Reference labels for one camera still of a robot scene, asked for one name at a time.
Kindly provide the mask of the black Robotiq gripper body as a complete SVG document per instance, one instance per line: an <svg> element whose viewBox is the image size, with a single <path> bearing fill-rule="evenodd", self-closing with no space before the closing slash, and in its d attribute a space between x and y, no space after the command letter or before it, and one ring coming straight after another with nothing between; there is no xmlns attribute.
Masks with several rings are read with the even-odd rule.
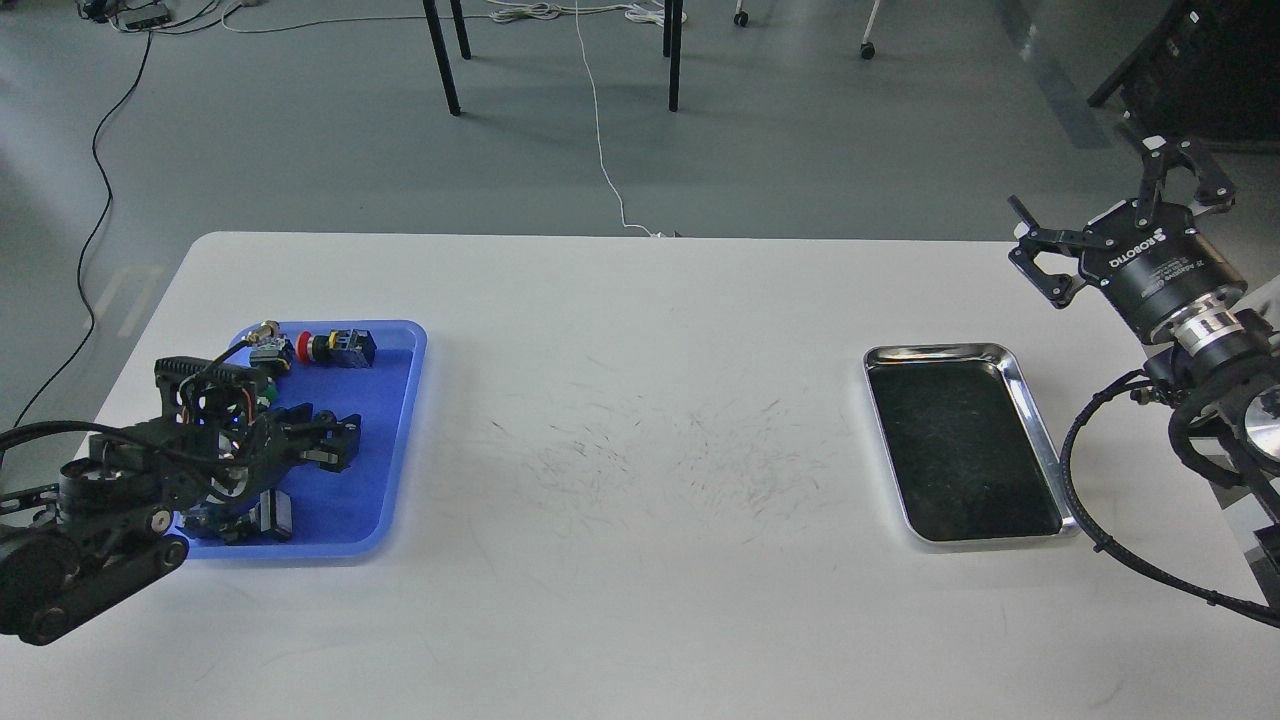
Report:
<svg viewBox="0 0 1280 720"><path fill-rule="evenodd" d="M1143 343L1172 338L1167 319L1206 295L1233 305L1247 290L1243 275L1196 228L1189 208L1160 202L1147 225L1137 209L1120 202L1085 225L1085 233L1114 243L1085 249L1080 274L1116 310Z"/></svg>

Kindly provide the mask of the black gripper body screen left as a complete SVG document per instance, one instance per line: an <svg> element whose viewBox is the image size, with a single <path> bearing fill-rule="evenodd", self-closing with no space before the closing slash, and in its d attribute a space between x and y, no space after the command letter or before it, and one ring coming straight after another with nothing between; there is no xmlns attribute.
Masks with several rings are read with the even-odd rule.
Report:
<svg viewBox="0 0 1280 720"><path fill-rule="evenodd" d="M285 478L276 372L170 356L154 364L161 397L154 474L166 501L251 501Z"/></svg>

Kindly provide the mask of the left gripper black finger screen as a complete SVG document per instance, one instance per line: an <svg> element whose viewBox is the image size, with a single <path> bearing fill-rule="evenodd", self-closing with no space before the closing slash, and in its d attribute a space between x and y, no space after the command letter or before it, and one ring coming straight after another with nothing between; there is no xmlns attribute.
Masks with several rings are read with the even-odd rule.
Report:
<svg viewBox="0 0 1280 720"><path fill-rule="evenodd" d="M342 473L352 462L347 451L323 446L288 447L282 452L282 461L289 468L312 465L329 473Z"/></svg>
<svg viewBox="0 0 1280 720"><path fill-rule="evenodd" d="M279 409L275 423L284 437L296 445L358 446L362 438L362 418L358 414L339 419L333 411L317 411L314 405Z"/></svg>

